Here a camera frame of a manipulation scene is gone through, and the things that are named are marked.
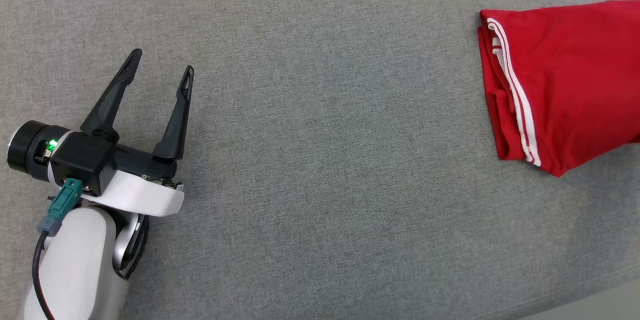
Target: black object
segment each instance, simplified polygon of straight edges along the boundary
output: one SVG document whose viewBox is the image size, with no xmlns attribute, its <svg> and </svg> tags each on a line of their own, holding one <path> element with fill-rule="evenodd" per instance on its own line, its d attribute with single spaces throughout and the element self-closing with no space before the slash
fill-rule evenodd
<svg viewBox="0 0 640 320">
<path fill-rule="evenodd" d="M 33 288 L 36 292 L 36 298 L 38 298 L 38 302 L 40 307 L 42 308 L 42 313 L 46 316 L 47 320 L 54 320 L 53 314 L 47 305 L 47 301 L 44 299 L 44 294 L 42 293 L 42 285 L 40 282 L 40 256 L 42 254 L 42 249 L 44 248 L 44 241 L 47 239 L 49 235 L 48 231 L 42 231 L 38 238 L 38 243 L 36 244 L 36 249 L 33 252 L 33 261 L 31 263 L 31 277 L 33 280 Z"/>
<path fill-rule="evenodd" d="M 114 129 L 125 89 L 132 83 L 141 57 L 141 49 L 131 51 L 80 126 L 82 133 L 34 120 L 25 122 L 9 143 L 9 167 L 60 186 L 64 179 L 73 177 L 87 186 L 86 194 L 94 197 L 103 194 L 116 170 L 150 181 L 171 181 L 178 169 L 176 160 L 182 159 L 185 151 L 194 69 L 187 66 L 164 136 L 153 153 L 147 153 L 117 144 L 120 136 Z M 46 153 L 50 140 L 58 144 L 52 153 Z"/>
</svg>

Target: teal connector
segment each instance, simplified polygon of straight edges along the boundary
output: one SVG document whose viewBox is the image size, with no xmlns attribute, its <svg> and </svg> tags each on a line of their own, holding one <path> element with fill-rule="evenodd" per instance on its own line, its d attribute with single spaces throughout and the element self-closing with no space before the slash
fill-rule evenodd
<svg viewBox="0 0 640 320">
<path fill-rule="evenodd" d="M 38 232 L 46 231 L 49 236 L 55 236 L 62 226 L 62 220 L 78 204 L 83 192 L 82 181 L 67 178 L 48 206 L 48 213 L 39 222 Z"/>
</svg>

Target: red cloth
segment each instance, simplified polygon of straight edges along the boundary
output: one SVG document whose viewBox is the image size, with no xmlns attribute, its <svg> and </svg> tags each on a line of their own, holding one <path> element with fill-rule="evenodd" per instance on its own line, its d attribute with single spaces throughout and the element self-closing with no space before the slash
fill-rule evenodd
<svg viewBox="0 0 640 320">
<path fill-rule="evenodd" d="M 640 0 L 482 10 L 480 19 L 502 160 L 526 159 L 560 177 L 640 142 Z"/>
</svg>

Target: black cable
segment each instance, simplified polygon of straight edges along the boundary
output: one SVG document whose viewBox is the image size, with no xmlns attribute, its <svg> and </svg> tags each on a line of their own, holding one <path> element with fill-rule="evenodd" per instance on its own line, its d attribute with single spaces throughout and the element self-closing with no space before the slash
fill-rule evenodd
<svg viewBox="0 0 640 320">
<path fill-rule="evenodd" d="M 36 251 L 33 252 L 33 263 L 31 264 L 31 277 L 33 278 L 33 288 L 36 291 L 36 297 L 38 298 L 38 302 L 40 307 L 42 308 L 42 313 L 46 316 L 46 320 L 55 320 L 53 315 L 51 314 L 51 310 L 49 306 L 47 306 L 47 302 L 44 299 L 44 294 L 42 293 L 42 286 L 40 283 L 40 255 L 42 253 L 42 249 L 44 249 L 44 241 L 47 239 L 49 235 L 48 231 L 42 231 L 40 237 L 38 239 L 38 244 L 36 245 Z"/>
</svg>

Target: folded fabric edge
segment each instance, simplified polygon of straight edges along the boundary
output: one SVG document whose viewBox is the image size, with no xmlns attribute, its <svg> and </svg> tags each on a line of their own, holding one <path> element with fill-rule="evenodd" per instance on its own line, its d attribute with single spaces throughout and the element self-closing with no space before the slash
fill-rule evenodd
<svg viewBox="0 0 640 320">
<path fill-rule="evenodd" d="M 505 78 L 509 83 L 509 89 L 513 96 L 516 110 L 516 121 L 518 131 L 524 151 L 525 158 L 528 162 L 533 163 L 537 167 L 541 167 L 542 160 L 538 153 L 538 143 L 536 140 L 536 129 L 534 126 L 533 112 L 527 95 L 522 88 L 518 76 L 514 71 L 512 64 L 509 42 L 502 24 L 492 17 L 486 19 L 487 28 L 493 31 L 500 42 L 501 49 L 496 49 L 494 54 L 498 56 L 498 62 L 502 68 Z"/>
</svg>

